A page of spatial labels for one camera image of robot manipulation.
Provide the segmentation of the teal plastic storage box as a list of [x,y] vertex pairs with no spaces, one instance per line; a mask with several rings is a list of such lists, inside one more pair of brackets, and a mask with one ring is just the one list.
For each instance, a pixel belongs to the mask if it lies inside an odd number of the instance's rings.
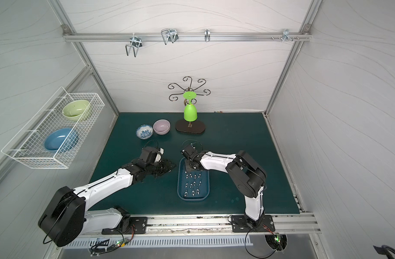
[[177,193],[178,197],[187,202],[204,201],[210,193],[209,171],[187,171],[187,160],[180,160]]

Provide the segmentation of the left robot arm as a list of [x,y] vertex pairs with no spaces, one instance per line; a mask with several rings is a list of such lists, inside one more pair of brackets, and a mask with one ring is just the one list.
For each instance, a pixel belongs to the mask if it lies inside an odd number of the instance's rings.
[[43,243],[64,247],[81,234],[104,229],[126,234],[130,230],[130,214],[125,209],[91,208],[113,193],[142,182],[148,175],[157,178],[172,171],[175,163],[164,159],[163,154],[162,148],[145,147],[140,157],[97,181],[58,189],[38,221],[38,227],[45,233]]

